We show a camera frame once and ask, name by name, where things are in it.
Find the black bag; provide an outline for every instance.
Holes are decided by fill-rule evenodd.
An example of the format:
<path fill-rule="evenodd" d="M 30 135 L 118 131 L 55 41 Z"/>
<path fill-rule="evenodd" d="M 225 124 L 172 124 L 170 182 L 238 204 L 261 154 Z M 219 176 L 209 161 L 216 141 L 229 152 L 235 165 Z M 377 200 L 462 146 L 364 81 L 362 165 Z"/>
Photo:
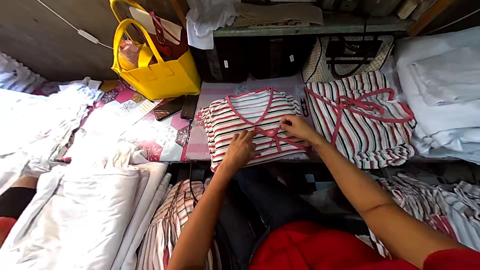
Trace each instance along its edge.
<path fill-rule="evenodd" d="M 245 42 L 241 37 L 215 37 L 213 49 L 190 46 L 197 71 L 208 83 L 241 83 L 248 77 Z"/>
<path fill-rule="evenodd" d="M 393 36 L 320 37 L 303 68 L 304 82 L 328 83 L 379 70 L 393 45 Z"/>
<path fill-rule="evenodd" d="M 312 35 L 251 37 L 249 71 L 255 79 L 288 77 L 302 69 L 316 38 Z"/>

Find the dark jeans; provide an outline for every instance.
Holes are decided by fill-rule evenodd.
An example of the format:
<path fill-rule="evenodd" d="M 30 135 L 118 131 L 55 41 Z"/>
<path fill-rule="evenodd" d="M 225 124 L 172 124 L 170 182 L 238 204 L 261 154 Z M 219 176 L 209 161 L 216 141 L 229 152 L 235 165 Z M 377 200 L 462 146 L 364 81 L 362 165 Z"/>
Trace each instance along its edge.
<path fill-rule="evenodd" d="M 222 268 L 247 269 L 268 233 L 294 221 L 311 221 L 329 229 L 347 227 L 343 218 L 323 215 L 267 169 L 240 170 L 227 191 L 216 227 Z"/>

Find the charging cable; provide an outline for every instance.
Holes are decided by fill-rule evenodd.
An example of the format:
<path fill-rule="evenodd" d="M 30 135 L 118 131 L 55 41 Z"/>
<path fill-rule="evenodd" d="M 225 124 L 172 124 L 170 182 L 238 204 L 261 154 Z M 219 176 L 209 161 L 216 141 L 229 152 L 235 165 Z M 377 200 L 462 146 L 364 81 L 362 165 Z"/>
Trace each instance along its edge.
<path fill-rule="evenodd" d="M 46 7 L 48 10 L 50 10 L 53 14 L 55 14 L 57 17 L 59 17 L 60 19 L 62 19 L 64 22 L 66 22 L 68 25 L 70 25 L 73 29 L 75 29 L 77 31 L 77 33 L 81 36 L 83 36 L 84 38 L 92 41 L 93 43 L 95 44 L 100 44 L 102 46 L 105 46 L 109 49 L 113 49 L 112 47 L 108 46 L 108 45 L 105 45 L 103 43 L 101 43 L 100 41 L 98 41 L 98 38 L 92 36 L 91 34 L 85 32 L 84 30 L 82 29 L 78 29 L 77 27 L 73 26 L 71 23 L 69 23 L 67 20 L 65 20 L 62 16 L 60 16 L 58 13 L 56 13 L 55 11 L 53 11 L 53 9 L 51 9 L 49 6 L 47 6 L 44 2 L 42 2 L 41 0 L 37 0 L 40 4 L 42 4 L 44 7 Z"/>

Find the human arm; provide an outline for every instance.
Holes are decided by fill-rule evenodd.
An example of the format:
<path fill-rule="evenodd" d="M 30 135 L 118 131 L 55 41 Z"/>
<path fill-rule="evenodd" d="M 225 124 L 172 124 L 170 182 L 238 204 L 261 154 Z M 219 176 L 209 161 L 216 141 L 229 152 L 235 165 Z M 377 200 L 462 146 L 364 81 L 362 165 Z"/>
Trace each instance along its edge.
<path fill-rule="evenodd" d="M 395 256 L 422 269 L 427 256 L 435 251 L 467 248 L 406 213 L 385 190 L 348 161 L 304 118 L 288 115 L 280 124 L 282 129 L 310 142 L 345 197 Z"/>
<path fill-rule="evenodd" d="M 233 175 L 257 155 L 256 145 L 252 143 L 255 135 L 254 131 L 242 131 L 233 136 L 210 185 L 181 231 L 168 262 L 168 270 L 201 270 L 203 268 L 228 184 Z"/>

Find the red shirt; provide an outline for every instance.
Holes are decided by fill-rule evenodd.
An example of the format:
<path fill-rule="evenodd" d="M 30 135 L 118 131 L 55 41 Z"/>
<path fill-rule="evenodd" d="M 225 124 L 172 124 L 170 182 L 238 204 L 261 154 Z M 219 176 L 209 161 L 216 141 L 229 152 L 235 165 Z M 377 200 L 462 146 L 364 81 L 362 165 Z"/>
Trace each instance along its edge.
<path fill-rule="evenodd" d="M 430 254 L 425 270 L 480 269 L 480 252 L 449 249 Z M 415 270 L 401 260 L 389 260 L 353 235 L 327 230 L 311 222 L 293 222 L 270 233 L 256 251 L 250 270 Z"/>

